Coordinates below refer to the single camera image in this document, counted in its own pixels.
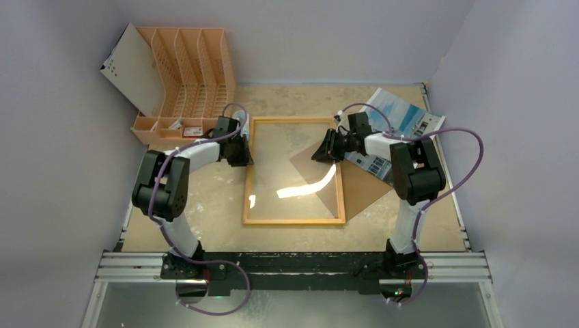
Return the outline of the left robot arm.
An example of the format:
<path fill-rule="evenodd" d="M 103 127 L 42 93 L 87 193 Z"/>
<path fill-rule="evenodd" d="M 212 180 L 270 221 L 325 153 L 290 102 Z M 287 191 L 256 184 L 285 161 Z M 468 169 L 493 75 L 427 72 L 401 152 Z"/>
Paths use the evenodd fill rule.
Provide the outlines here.
<path fill-rule="evenodd" d="M 221 116 L 207 137 L 172 151 L 145 153 L 132 191 L 132 205 L 159 228 L 169 245 L 169 254 L 179 258 L 177 270 L 186 279 L 196 279 L 203 266 L 227 266 L 227 260 L 206 260 L 199 239 L 191 232 L 185 214 L 189 176 L 219 161 L 231 167 L 253 164 L 249 150 L 250 117 L 237 111 Z"/>

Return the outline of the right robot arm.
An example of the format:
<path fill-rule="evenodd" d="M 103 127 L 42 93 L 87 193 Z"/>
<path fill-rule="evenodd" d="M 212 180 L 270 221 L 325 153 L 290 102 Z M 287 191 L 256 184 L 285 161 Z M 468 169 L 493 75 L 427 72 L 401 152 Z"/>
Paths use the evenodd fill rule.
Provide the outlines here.
<path fill-rule="evenodd" d="M 408 138 L 375 131 L 364 111 L 348 115 L 348 126 L 344 133 L 338 128 L 328 129 L 311 158 L 320 163 L 336 163 L 343 161 L 347 153 L 357 152 L 391 162 L 393 188 L 400 205 L 395 229 L 386 242 L 383 268 L 388 276 L 399 278 L 419 263 L 421 216 L 446 186 L 432 140 L 435 133 Z"/>

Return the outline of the brown frame backing board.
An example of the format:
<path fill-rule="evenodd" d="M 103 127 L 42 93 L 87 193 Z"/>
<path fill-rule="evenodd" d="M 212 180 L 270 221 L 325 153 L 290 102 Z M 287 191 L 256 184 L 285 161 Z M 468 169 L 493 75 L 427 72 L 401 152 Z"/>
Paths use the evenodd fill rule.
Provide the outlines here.
<path fill-rule="evenodd" d="M 327 207 L 332 216 L 338 216 L 338 196 L 335 174 L 341 176 L 341 190 L 345 214 L 349 221 L 357 214 L 386 195 L 393 188 L 354 163 L 344 160 L 336 165 L 318 163 L 311 159 L 320 143 L 315 142 L 308 148 L 289 159 L 305 183 L 296 188 L 301 193 L 315 195 Z"/>

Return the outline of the building and sky photo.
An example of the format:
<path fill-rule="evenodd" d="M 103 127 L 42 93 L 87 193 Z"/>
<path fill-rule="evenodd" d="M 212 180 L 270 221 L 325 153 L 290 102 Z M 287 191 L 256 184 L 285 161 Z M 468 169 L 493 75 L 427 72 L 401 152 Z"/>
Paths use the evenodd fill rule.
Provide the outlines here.
<path fill-rule="evenodd" d="M 413 139 L 437 131 L 445 121 L 444 116 L 434 115 L 382 88 L 378 88 L 359 111 L 367 114 L 373 131 L 385 131 L 391 127 L 394 135 Z M 393 186 L 390 161 L 357 152 L 347 152 L 345 159 Z"/>

